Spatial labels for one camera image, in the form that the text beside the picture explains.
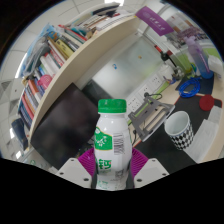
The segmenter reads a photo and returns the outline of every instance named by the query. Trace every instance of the green bottle cap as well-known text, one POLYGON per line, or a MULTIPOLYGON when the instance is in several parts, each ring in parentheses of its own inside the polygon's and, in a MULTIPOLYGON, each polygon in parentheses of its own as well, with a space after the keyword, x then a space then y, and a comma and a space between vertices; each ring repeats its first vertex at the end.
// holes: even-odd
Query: green bottle cap
POLYGON ((99 113, 126 113, 126 100, 103 99, 98 102, 99 113))

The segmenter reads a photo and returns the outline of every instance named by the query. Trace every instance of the white mug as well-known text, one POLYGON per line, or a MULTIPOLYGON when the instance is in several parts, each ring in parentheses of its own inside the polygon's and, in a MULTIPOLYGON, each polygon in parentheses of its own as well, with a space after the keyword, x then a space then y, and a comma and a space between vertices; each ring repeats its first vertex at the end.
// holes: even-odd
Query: white mug
POLYGON ((165 132, 179 150, 189 147, 194 138, 192 124, 185 111, 178 111, 165 121, 165 132))

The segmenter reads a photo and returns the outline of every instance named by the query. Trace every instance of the pink object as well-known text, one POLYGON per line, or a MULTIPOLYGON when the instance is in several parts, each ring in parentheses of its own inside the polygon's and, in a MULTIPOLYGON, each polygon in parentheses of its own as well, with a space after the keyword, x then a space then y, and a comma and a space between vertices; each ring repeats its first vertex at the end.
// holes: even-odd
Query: pink object
POLYGON ((142 169, 142 167, 147 163, 148 158, 138 151, 137 149, 132 150, 132 158, 131 158, 131 175, 132 178, 134 179, 136 174, 142 169))
POLYGON ((86 169, 86 171, 93 177, 96 170, 96 161, 94 156, 94 148, 87 150, 79 158, 79 162, 86 169))
POLYGON ((147 6, 140 9, 135 15, 147 23, 159 36, 173 32, 173 28, 147 6))
MULTIPOLYGON (((93 177, 96 170, 96 161, 94 155, 94 148, 89 149, 83 153, 79 158, 79 162, 86 169, 86 171, 93 177)), ((132 149, 132 158, 130 163, 130 169, 132 178, 142 169, 142 167, 147 163, 148 158, 137 149, 132 149)))
POLYGON ((49 84, 51 83, 52 77, 50 75, 43 75, 40 80, 37 81, 39 86, 43 86, 44 89, 47 89, 49 84))

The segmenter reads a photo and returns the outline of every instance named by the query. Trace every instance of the desk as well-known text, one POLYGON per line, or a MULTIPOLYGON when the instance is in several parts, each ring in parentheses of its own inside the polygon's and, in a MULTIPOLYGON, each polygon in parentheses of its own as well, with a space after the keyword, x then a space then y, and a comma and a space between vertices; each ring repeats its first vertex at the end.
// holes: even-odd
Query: desk
MULTIPOLYGON (((168 104, 175 104, 176 101, 179 98, 179 92, 175 91, 175 88, 179 82, 174 83, 173 85, 169 86, 166 90, 162 92, 163 98, 160 100, 162 103, 168 103, 168 104)), ((213 93, 212 96, 216 99, 219 99, 224 102, 224 91, 223 91, 223 83, 219 82, 218 79, 215 77, 214 79, 214 87, 213 87, 213 93)), ((211 160, 216 160, 218 159, 222 147, 224 145, 224 138, 223 138, 223 133, 224 133, 224 116, 222 115, 220 124, 219 124, 219 130, 216 135, 216 138, 214 140, 213 145, 211 146, 210 150, 208 151, 207 155, 205 156, 203 162, 211 161, 211 160)), ((134 127, 133 125, 129 126, 130 134, 132 137, 132 140, 134 139, 134 134, 133 130, 134 127)), ((163 136, 155 136, 156 132, 150 137, 156 137, 157 139, 160 137, 162 138, 163 136)), ((183 151, 172 151, 172 152, 166 152, 165 150, 161 150, 160 152, 153 152, 152 150, 149 149, 148 147, 147 140, 146 142, 141 142, 141 140, 138 140, 135 144, 134 147, 142 151, 147 157, 149 158, 157 158, 162 165, 167 169, 169 173, 176 172, 182 168, 185 168, 190 165, 194 165, 195 162, 183 151)))

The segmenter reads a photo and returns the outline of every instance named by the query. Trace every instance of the computer monitor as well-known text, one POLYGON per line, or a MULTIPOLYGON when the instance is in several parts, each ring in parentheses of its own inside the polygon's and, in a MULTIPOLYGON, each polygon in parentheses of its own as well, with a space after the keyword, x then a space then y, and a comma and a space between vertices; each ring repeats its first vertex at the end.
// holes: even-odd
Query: computer monitor
POLYGON ((94 135, 98 119, 97 106, 71 84, 42 118, 31 144, 47 162, 60 169, 94 135))

